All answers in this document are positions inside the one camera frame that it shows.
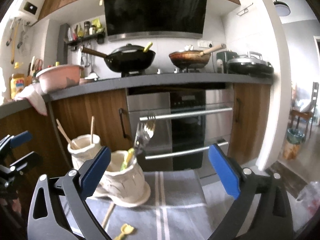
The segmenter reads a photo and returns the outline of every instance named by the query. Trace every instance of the pink bowl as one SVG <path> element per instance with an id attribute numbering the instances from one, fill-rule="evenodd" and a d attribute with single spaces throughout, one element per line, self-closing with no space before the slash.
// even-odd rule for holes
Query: pink bowl
<path id="1" fill-rule="evenodd" d="M 79 65 L 60 65 L 41 70 L 36 78 L 39 79 L 44 93 L 79 85 L 81 69 Z"/>

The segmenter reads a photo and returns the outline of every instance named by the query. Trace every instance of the yellow jar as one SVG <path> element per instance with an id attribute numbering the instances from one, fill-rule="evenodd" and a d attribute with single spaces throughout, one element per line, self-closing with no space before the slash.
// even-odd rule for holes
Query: yellow jar
<path id="1" fill-rule="evenodd" d="M 24 74 L 12 74 L 10 81 L 11 99 L 24 89 Z"/>

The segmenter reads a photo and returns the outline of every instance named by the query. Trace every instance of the wall outlet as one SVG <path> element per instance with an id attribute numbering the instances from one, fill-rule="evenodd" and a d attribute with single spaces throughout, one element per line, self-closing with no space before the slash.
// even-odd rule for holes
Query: wall outlet
<path id="1" fill-rule="evenodd" d="M 198 40 L 199 48 L 210 48 L 210 45 L 212 45 L 212 41 Z"/>

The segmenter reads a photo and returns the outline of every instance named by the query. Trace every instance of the countertop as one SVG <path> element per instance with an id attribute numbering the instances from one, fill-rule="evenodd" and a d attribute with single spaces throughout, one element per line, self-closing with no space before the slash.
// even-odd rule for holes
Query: countertop
<path id="1" fill-rule="evenodd" d="M 113 78 L 99 80 L 96 82 L 83 84 L 57 92 L 43 95 L 44 101 L 55 101 L 84 94 L 102 92 L 107 90 L 152 86 L 152 85 L 181 85 L 186 83 L 255 83 L 273 84 L 272 78 L 254 78 L 237 74 L 217 74 L 217 73 L 167 73 L 150 74 L 143 76 L 132 76 L 124 78 Z M 30 108 L 31 104 L 27 100 L 10 102 L 0 106 L 0 119 L 10 114 Z"/>

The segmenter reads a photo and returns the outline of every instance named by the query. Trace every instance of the hook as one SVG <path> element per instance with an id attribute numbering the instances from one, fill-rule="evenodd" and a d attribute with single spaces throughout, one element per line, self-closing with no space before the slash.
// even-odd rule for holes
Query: hook
<path id="1" fill-rule="evenodd" d="M 246 8 L 244 8 L 243 10 L 241 10 L 240 12 L 238 12 L 237 15 L 242 16 L 242 15 L 246 14 L 247 12 L 249 12 L 248 8 L 249 8 L 251 5 L 253 5 L 253 3 L 250 4 L 249 6 L 247 6 Z"/>

